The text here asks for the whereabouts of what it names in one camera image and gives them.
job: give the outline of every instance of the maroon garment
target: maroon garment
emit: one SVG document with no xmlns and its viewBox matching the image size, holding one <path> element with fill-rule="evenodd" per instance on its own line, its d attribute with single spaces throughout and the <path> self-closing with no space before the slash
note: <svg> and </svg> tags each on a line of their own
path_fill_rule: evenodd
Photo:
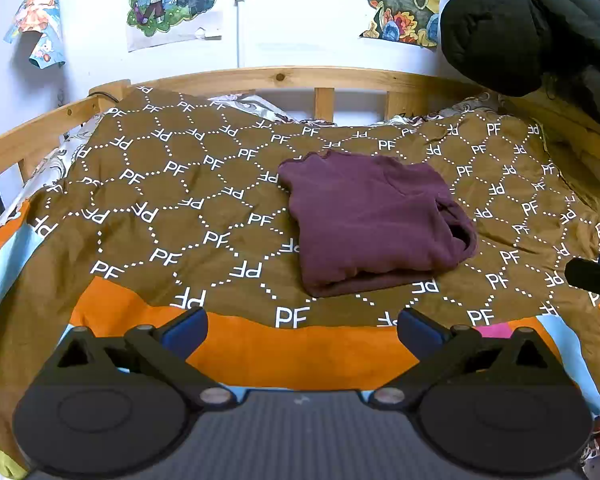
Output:
<svg viewBox="0 0 600 480">
<path fill-rule="evenodd" d="M 474 254 L 472 222 L 429 164 L 329 150 L 278 173 L 314 298 L 430 280 Z"/>
</svg>

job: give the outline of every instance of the black down coat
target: black down coat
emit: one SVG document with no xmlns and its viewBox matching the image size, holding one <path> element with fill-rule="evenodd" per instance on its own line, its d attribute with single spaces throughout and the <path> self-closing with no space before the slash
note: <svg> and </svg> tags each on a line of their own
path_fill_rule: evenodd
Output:
<svg viewBox="0 0 600 480">
<path fill-rule="evenodd" d="M 553 90 L 600 123 L 600 0 L 450 0 L 442 51 L 465 76 L 522 96 Z"/>
</svg>

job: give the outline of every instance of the wooden headboard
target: wooden headboard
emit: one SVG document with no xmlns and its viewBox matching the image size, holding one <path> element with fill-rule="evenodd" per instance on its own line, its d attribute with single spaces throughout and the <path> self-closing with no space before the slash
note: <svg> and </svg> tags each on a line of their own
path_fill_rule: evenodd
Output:
<svg viewBox="0 0 600 480">
<path fill-rule="evenodd" d="M 0 135 L 0 174 L 19 164 L 23 180 L 30 177 L 39 161 L 59 144 L 59 136 L 82 124 L 98 112 L 114 106 L 102 94 L 122 99 L 134 87 L 147 86 L 195 96 L 257 91 L 261 89 L 314 89 L 314 117 L 331 121 L 335 89 L 386 92 L 384 116 L 422 115 L 432 111 L 432 97 L 448 104 L 461 101 L 482 89 L 474 84 L 444 78 L 333 66 L 278 66 L 218 70 L 156 79 L 131 84 L 120 80 L 91 89 L 90 96 L 56 108 Z M 589 116 L 560 100 L 551 100 L 538 91 L 512 98 L 518 108 L 569 140 L 576 152 L 586 151 L 600 159 L 600 125 Z"/>
</svg>

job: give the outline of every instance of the screw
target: screw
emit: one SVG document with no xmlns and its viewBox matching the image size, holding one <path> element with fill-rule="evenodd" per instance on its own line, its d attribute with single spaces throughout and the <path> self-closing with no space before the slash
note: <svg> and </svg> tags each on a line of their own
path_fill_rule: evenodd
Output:
<svg viewBox="0 0 600 480">
<path fill-rule="evenodd" d="M 231 400 L 231 392 L 224 388 L 207 388 L 200 393 L 200 400 L 205 404 L 213 404 L 215 406 L 224 404 Z"/>
<path fill-rule="evenodd" d="M 380 388 L 374 392 L 374 399 L 381 404 L 399 404 L 404 400 L 404 392 L 398 388 Z"/>
</svg>

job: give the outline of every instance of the patterned bed sheet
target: patterned bed sheet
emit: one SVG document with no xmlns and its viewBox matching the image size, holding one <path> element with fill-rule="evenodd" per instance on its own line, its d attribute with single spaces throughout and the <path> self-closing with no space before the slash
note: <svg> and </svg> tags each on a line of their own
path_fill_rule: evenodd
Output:
<svg viewBox="0 0 600 480">
<path fill-rule="evenodd" d="M 230 387 L 373 389 L 416 362 L 392 330 L 413 306 L 485 336 L 532 326 L 600 415 L 600 298 L 563 275 L 600 250 L 600 211 L 561 179 L 539 125 L 499 105 L 338 128 L 257 96 L 139 88 L 92 118 L 0 218 L 0 474 L 24 474 L 11 413 L 63 333 L 121 335 L 198 305 L 210 335 L 188 361 Z M 431 164 L 475 221 L 476 256 L 432 282 L 308 296 L 276 168 L 324 149 Z"/>
</svg>

